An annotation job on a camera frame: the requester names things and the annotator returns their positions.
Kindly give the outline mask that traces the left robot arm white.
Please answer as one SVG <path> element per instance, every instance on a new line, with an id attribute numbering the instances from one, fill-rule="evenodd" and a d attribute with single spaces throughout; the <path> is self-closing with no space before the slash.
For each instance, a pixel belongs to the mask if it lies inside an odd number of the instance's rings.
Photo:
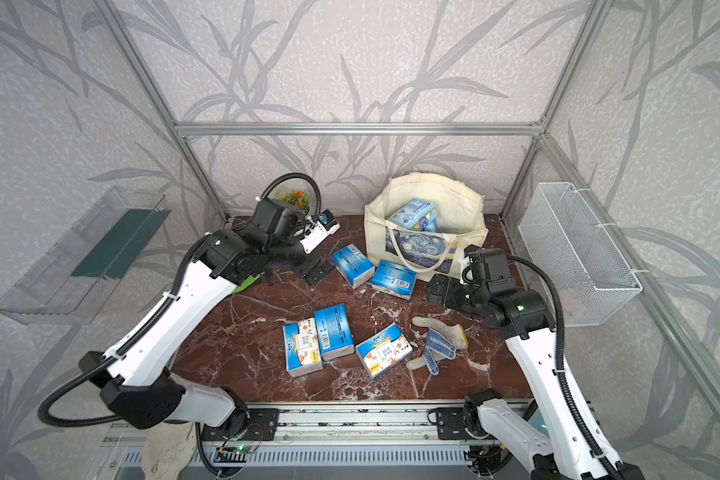
<path id="1" fill-rule="evenodd" d="M 228 229 L 200 239 L 162 304 L 104 352 L 111 364 L 95 382 L 106 407 L 138 429 L 166 421 L 224 424 L 242 410 L 242 403 L 221 388 L 170 372 L 170 358 L 205 316 L 246 280 L 309 263 L 313 251 L 335 231 L 315 226 L 302 240 L 266 249 Z"/>

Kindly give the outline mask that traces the blue white tissue pack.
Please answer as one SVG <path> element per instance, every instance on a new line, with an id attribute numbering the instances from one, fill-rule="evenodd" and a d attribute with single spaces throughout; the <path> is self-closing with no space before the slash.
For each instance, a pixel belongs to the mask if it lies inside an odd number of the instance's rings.
<path id="1" fill-rule="evenodd" d="M 435 219 L 422 218 L 419 222 L 422 231 L 438 232 L 437 221 Z"/>

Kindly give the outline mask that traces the beige blue striped glove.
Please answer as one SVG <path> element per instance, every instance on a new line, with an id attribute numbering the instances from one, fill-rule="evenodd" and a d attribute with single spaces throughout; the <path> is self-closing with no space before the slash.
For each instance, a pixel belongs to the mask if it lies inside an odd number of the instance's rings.
<path id="1" fill-rule="evenodd" d="M 468 349 L 468 340 L 463 327 L 459 324 L 447 325 L 431 317 L 414 317 L 414 326 L 426 328 L 426 341 L 421 355 L 406 363 L 410 371 L 426 367 L 429 373 L 440 373 L 440 360 L 454 360 L 461 350 Z"/>

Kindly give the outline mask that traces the white knit glove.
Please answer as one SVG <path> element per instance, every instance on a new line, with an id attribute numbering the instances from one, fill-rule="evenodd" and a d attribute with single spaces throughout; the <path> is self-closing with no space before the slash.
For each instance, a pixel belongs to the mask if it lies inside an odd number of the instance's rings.
<path id="1" fill-rule="evenodd" d="M 141 468 L 146 480 L 176 480 L 196 453 L 194 423 L 161 423 L 148 430 Z"/>

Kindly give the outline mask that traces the blue tissue pack front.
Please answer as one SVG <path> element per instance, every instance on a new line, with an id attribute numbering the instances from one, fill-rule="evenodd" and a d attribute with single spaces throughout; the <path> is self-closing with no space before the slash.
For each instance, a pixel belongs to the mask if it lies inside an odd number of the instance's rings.
<path id="1" fill-rule="evenodd" d="M 286 371 L 299 377 L 323 369 L 315 320 L 287 323 L 283 327 Z"/>

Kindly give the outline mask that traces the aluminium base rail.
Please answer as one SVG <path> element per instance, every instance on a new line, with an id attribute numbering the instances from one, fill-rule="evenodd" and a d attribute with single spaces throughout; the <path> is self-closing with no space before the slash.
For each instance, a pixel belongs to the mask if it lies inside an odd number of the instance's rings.
<path id="1" fill-rule="evenodd" d="M 465 466 L 506 457 L 491 436 L 467 433 L 460 400 L 252 403 L 251 424 L 191 432 L 189 464 L 218 469 L 285 466 Z"/>

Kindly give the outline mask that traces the green black work glove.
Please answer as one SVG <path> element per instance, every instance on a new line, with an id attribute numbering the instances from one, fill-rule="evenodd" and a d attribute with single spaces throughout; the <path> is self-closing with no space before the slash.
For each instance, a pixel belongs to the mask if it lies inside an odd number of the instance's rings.
<path id="1" fill-rule="evenodd" d="M 240 292 L 244 291 L 251 285 L 253 285 L 258 279 L 260 278 L 259 275 L 256 276 L 249 276 L 246 280 L 244 280 L 240 285 L 238 285 L 232 292 L 233 295 L 237 295 Z"/>

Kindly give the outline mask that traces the light blue wipes pack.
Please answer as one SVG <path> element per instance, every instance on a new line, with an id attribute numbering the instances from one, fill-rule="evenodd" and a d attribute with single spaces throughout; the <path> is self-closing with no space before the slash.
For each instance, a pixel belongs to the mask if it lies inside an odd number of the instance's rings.
<path id="1" fill-rule="evenodd" d="M 393 213 L 388 221 L 408 230 L 422 231 L 419 222 L 424 217 L 437 221 L 436 205 L 427 200 L 414 198 Z"/>

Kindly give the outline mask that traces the clear plastic wall shelf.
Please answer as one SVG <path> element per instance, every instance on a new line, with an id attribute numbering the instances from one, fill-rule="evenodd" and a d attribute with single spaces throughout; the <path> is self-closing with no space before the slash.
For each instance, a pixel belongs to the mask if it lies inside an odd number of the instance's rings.
<path id="1" fill-rule="evenodd" d="M 111 187 L 0 298 L 23 325 L 92 322 L 171 213 L 161 193 Z"/>

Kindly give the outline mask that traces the orange floral tissue pack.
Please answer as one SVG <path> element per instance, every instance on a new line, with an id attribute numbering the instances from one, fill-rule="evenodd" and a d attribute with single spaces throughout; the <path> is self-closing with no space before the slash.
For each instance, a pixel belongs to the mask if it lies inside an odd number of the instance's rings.
<path id="1" fill-rule="evenodd" d="M 369 339 L 357 344 L 355 352 L 371 379 L 403 362 L 413 348 L 397 323 L 392 323 Z"/>

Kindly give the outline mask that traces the cream starry night canvas bag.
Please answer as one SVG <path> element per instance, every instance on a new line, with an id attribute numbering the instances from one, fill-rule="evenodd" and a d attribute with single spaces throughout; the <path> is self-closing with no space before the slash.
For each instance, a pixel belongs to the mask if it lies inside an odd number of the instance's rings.
<path id="1" fill-rule="evenodd" d="M 434 205 L 434 231 L 416 230 L 392 221 L 412 200 Z M 464 183 L 434 173 L 410 173 L 389 181 L 365 206 L 366 256 L 377 265 L 402 265 L 428 281 L 435 274 L 457 278 L 465 249 L 480 247 L 488 229 L 483 217 L 483 196 Z"/>

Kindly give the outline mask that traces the artificial green flower plant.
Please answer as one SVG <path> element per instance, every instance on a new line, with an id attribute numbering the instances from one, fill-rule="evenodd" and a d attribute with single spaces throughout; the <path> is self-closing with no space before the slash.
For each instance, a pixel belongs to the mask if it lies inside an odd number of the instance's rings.
<path id="1" fill-rule="evenodd" d="M 274 190 L 273 197 L 293 205 L 300 210 L 305 217 L 310 215 L 311 196 L 309 192 L 304 189 L 290 189 L 280 186 Z"/>

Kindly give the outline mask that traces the blue barcode tissue pack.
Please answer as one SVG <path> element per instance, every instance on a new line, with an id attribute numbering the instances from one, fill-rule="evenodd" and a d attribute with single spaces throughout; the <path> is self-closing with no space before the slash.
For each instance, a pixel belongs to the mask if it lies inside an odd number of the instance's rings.
<path id="1" fill-rule="evenodd" d="M 351 243 L 332 254 L 336 269 L 353 288 L 370 280 L 375 274 L 375 265 Z"/>

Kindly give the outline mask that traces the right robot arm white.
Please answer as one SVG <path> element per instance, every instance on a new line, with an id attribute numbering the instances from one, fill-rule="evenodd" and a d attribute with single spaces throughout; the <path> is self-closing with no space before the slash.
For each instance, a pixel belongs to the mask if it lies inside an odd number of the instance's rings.
<path id="1" fill-rule="evenodd" d="M 458 279 L 435 275 L 427 300 L 497 330 L 520 366 L 547 427 L 541 434 L 494 391 L 465 401 L 473 436 L 492 436 L 534 479 L 640 479 L 591 412 L 565 358 L 560 294 L 550 276 L 501 249 L 470 246 Z"/>

